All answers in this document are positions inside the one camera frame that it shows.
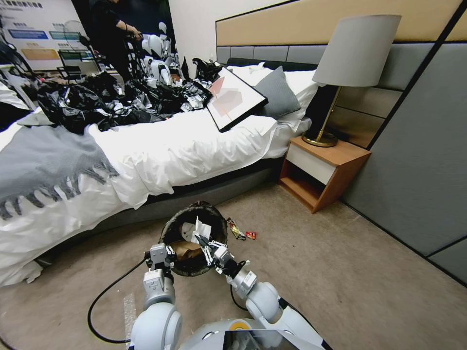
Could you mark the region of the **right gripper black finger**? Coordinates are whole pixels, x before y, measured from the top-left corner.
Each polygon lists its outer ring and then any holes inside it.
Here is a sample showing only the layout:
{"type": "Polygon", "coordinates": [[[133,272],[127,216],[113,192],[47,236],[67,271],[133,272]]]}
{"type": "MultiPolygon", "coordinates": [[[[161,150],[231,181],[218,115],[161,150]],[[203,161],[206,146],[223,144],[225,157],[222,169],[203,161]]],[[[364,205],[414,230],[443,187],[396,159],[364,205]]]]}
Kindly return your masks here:
{"type": "Polygon", "coordinates": [[[229,252],[227,246],[218,241],[209,241],[206,248],[210,257],[224,257],[229,252]]]}
{"type": "Polygon", "coordinates": [[[198,244],[201,247],[202,253],[203,253],[205,261],[206,261],[206,265],[209,268],[212,268],[214,266],[214,259],[213,259],[212,255],[211,255],[211,246],[210,246],[211,240],[210,240],[210,238],[199,235],[199,234],[194,234],[194,238],[197,239],[198,244]]]}

